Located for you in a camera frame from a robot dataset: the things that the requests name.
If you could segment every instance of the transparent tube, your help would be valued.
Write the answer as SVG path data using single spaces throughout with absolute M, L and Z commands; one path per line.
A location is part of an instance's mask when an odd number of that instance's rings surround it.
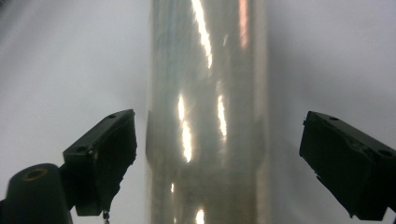
M 270 223 L 264 11 L 153 0 L 148 223 Z

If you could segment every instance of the white background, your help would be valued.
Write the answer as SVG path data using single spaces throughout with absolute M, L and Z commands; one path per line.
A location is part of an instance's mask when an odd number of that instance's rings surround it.
M 268 0 L 274 223 L 361 223 L 298 156 L 308 110 L 396 147 L 396 2 Z M 0 194 L 18 171 L 63 163 L 104 116 L 133 108 L 138 158 L 112 223 L 144 223 L 149 1 L 13 1 L 0 20 Z M 384 223 L 391 223 L 389 212 Z M 75 223 L 101 223 L 76 217 Z

